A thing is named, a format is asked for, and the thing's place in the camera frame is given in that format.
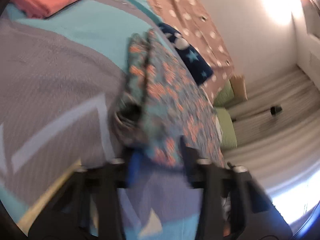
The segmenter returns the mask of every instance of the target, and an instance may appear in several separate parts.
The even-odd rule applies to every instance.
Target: beige curtain
[[[248,101],[230,107],[238,148],[226,161],[246,166],[274,197],[320,168],[320,93],[298,67],[247,86]],[[271,106],[283,111],[273,117]]]

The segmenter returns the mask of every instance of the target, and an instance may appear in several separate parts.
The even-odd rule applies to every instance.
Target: white polka dot
[[[183,17],[184,17],[186,20],[191,20],[191,16],[190,16],[190,14],[188,14],[188,13],[185,13],[185,14],[183,15]]]
[[[224,49],[223,49],[223,47],[222,47],[221,45],[218,47],[218,50],[219,50],[221,53],[224,52]]]
[[[189,36],[189,30],[188,30],[188,29],[185,29],[185,28],[184,28],[182,31],[183,31],[183,33],[184,33],[185,35]]]
[[[191,5],[196,5],[196,1],[195,1],[195,0],[189,0],[189,3],[190,3]]]
[[[215,39],[216,38],[216,34],[214,32],[210,32],[210,36],[211,38]]]
[[[200,38],[200,37],[201,37],[201,32],[200,32],[200,31],[196,31],[196,36],[197,36],[198,38]]]
[[[169,10],[169,13],[172,17],[176,17],[176,13],[173,10]]]

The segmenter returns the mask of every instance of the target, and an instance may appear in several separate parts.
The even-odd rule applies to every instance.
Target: green cushion
[[[230,102],[235,97],[230,80],[228,80],[224,88],[219,92],[219,94],[214,99],[214,106],[224,106],[226,103]]]
[[[237,138],[233,124],[228,111],[225,108],[216,107],[217,117],[222,130],[222,142],[220,148],[222,150],[230,150],[237,147]]]

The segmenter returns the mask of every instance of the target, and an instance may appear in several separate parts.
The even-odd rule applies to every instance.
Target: yellow stripe
[[[42,209],[51,200],[54,194],[62,187],[62,185],[71,177],[73,172],[81,166],[81,160],[77,160],[72,164],[64,174],[62,174],[48,189],[43,193],[35,204],[30,207],[23,217],[17,223],[18,227],[28,235],[29,229]]]

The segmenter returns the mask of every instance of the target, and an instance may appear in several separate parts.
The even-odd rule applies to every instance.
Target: floral fabric
[[[179,149],[184,135],[202,157],[223,165],[215,118],[184,65],[157,40],[134,34],[129,45],[129,74],[112,116],[116,137],[139,147],[154,162],[182,166]]]

